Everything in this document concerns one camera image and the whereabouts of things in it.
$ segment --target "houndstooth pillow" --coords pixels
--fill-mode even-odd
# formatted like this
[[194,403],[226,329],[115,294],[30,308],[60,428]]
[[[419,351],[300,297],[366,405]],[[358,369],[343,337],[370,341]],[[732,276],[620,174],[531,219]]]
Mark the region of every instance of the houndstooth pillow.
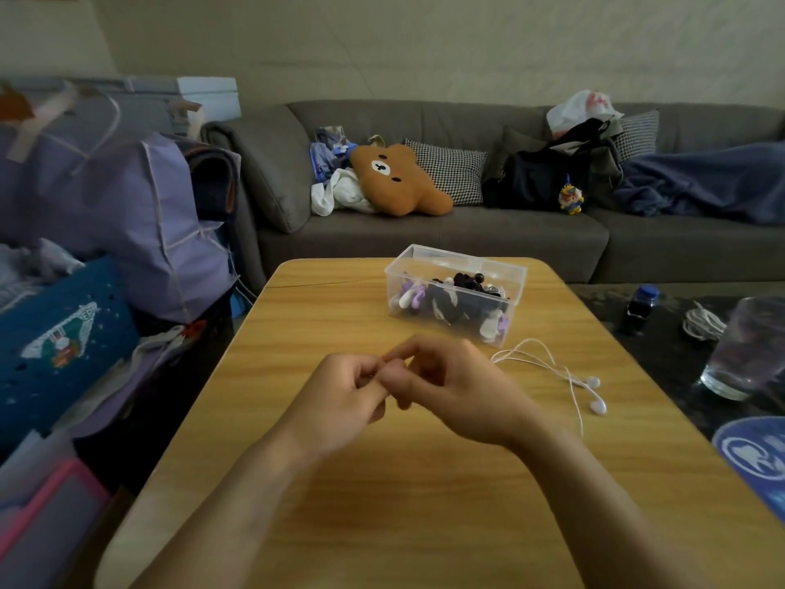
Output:
[[431,177],[442,192],[452,197],[453,205],[465,207],[483,203],[480,175],[487,153],[434,147],[407,138],[407,147],[417,155],[417,164]]
[[624,132],[613,140],[619,153],[619,162],[638,155],[657,152],[657,132],[659,131],[659,110],[647,111],[645,114],[622,117],[620,120]]

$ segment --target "wall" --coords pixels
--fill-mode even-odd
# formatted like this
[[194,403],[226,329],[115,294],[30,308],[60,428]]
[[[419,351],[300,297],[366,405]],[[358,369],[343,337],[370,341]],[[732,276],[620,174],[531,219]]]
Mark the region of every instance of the wall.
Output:
[[116,72],[90,0],[0,0],[0,75]]
[[126,73],[235,76],[266,103],[377,97],[785,108],[785,0],[94,0]]

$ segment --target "clear plastic box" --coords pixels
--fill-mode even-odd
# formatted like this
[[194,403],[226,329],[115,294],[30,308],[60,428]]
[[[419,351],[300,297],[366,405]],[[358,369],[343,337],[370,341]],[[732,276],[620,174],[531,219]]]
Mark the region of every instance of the clear plastic box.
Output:
[[[417,244],[404,250],[385,273],[390,316],[438,323],[497,347],[504,343],[526,281],[525,267]],[[450,284],[457,273],[482,273],[481,285],[496,288],[499,296]]]

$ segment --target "purple storage bag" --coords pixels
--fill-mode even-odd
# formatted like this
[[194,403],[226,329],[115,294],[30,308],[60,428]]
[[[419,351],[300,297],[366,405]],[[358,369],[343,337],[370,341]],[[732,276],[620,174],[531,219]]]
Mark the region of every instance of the purple storage bag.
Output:
[[[196,216],[191,172],[177,145],[157,133],[113,134],[113,100],[79,102],[101,101],[103,115],[86,113],[100,116],[103,134],[84,111],[62,115],[21,161],[8,155],[25,122],[0,124],[0,240],[30,246],[47,238],[78,256],[109,254],[132,306],[191,323],[236,280],[215,236],[221,224]],[[105,108],[112,106],[110,121]]]

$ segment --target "wooden table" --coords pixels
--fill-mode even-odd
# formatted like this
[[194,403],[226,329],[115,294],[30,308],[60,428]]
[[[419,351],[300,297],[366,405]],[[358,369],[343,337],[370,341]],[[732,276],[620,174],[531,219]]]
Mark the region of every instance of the wooden table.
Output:
[[[544,263],[529,267],[506,346],[543,340],[608,414],[585,442],[654,524],[720,587],[785,586],[785,531],[711,445]],[[418,330],[387,316],[382,258],[278,269],[103,556],[99,589],[127,587],[329,352],[381,354]],[[491,348],[485,348],[490,355]],[[577,429],[564,381],[502,368]],[[303,476],[249,587],[581,587],[532,476],[501,448],[390,405],[351,447]]]

